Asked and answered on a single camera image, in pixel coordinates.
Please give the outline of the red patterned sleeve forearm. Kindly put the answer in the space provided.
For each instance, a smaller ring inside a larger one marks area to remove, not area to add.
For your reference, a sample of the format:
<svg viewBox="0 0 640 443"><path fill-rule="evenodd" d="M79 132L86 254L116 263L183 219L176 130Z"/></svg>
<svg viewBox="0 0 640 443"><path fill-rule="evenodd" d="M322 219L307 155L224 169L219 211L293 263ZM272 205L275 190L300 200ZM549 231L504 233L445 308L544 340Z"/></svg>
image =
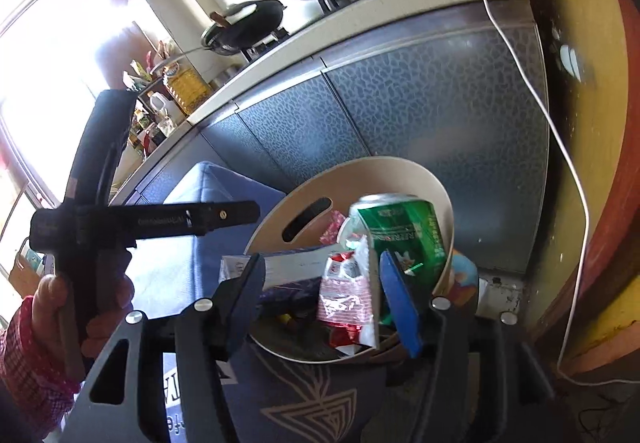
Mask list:
<svg viewBox="0 0 640 443"><path fill-rule="evenodd" d="M80 383L35 338L34 298L1 331L1 440L39 442L72 410Z"/></svg>

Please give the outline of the person's left hand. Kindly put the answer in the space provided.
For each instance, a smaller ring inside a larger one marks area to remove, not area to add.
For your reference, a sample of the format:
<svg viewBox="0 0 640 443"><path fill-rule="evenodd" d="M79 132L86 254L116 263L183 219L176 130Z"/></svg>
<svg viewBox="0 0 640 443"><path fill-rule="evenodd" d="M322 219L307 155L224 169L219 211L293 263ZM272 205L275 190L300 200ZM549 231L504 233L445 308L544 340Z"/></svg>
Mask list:
<svg viewBox="0 0 640 443"><path fill-rule="evenodd" d="M107 250L101 257L108 271L117 276L110 292L110 306L85 322L85 339L77 348L88 359L95 359L104 348L116 327L132 311L134 284L126 275L131 261L131 253L126 249ZM76 314L80 291L62 274L47 275L39 281L32 298L32 332L40 347L55 363L65 361L65 341L63 330L74 328L80 333Z"/></svg>

